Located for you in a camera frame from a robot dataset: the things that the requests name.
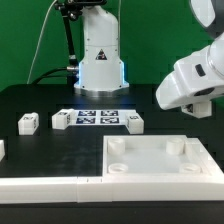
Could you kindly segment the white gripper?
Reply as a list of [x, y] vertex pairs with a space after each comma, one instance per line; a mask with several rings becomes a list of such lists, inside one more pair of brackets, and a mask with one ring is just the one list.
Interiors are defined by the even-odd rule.
[[178, 60], [156, 91], [159, 106], [172, 109], [224, 95], [224, 47], [207, 46]]

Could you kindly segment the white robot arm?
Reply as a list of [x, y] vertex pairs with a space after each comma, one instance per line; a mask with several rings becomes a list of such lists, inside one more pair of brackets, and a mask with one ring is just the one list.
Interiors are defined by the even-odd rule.
[[[189, 0], [197, 21], [213, 43], [178, 60], [156, 91], [159, 106], [168, 110], [207, 102], [224, 94], [224, 0]], [[75, 87], [89, 93], [127, 88], [118, 47], [118, 21], [100, 5], [85, 6], [85, 55]]]

